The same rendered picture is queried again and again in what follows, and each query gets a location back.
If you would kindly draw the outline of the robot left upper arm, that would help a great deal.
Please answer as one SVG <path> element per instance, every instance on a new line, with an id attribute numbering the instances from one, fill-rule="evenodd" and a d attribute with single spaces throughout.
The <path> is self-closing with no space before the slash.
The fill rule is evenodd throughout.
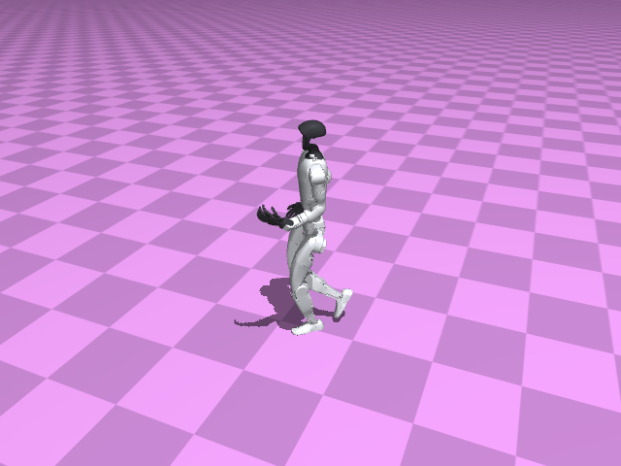
<path id="1" fill-rule="evenodd" d="M 326 209 L 326 195 L 325 195 L 325 183 L 326 175 L 320 165 L 314 165 L 310 167 L 309 179 L 311 184 L 312 196 L 315 201 L 310 204 L 310 211 L 321 206 Z"/>

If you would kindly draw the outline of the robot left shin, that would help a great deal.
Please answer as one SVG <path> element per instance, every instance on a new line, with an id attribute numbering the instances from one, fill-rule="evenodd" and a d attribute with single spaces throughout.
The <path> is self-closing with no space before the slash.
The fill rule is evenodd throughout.
<path id="1" fill-rule="evenodd" d="M 290 292 L 290 290 L 289 290 Z M 304 284 L 301 284 L 299 288 L 296 289 L 295 295 L 291 293 L 291 296 L 296 303 L 300 312 L 305 316 L 305 318 L 309 321 L 310 325 L 316 324 L 316 319 L 313 314 L 312 308 L 314 307 L 311 296 L 309 294 L 308 287 Z M 312 323 L 312 324 L 311 324 Z"/>

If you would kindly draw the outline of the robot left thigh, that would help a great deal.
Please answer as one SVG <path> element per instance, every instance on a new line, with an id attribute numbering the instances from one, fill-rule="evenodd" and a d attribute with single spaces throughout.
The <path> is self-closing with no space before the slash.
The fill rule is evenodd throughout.
<path id="1" fill-rule="evenodd" d="M 314 229 L 312 234 L 307 235 L 300 246 L 297 248 L 290 267 L 290 287 L 295 295 L 295 291 L 301 284 L 308 287 L 304 280 L 313 263 L 314 253 L 323 253 L 326 248 L 326 239 L 323 238 L 322 231 Z"/>

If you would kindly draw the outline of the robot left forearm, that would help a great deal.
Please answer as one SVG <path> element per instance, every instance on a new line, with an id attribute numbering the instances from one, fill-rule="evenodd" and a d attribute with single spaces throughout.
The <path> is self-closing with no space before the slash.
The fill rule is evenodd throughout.
<path id="1" fill-rule="evenodd" d="M 290 231 L 291 229 L 296 229 L 306 224 L 307 222 L 313 222 L 317 220 L 323 214 L 324 214 L 324 208 L 321 206 L 315 208 L 312 212 L 310 210 L 305 210 L 299 215 L 296 215 L 290 218 L 291 220 L 293 220 L 294 224 L 292 226 L 285 224 L 285 226 L 283 227 L 283 230 Z"/>

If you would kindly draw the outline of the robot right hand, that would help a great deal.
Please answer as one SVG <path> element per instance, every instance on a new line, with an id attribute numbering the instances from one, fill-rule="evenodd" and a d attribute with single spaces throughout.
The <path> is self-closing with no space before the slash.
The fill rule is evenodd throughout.
<path id="1" fill-rule="evenodd" d="M 292 208 L 287 214 L 286 217 L 287 218 L 291 218 L 293 216 L 299 215 L 300 213 L 302 213 L 304 211 L 301 202 L 297 202 L 296 204 L 292 204 L 290 205 L 287 210 L 289 210 L 290 208 Z M 293 212 L 292 212 L 293 211 Z M 292 213 L 291 213 L 292 212 Z M 290 214 L 291 213 L 291 214 Z M 294 214 L 295 213 L 295 214 Z"/>

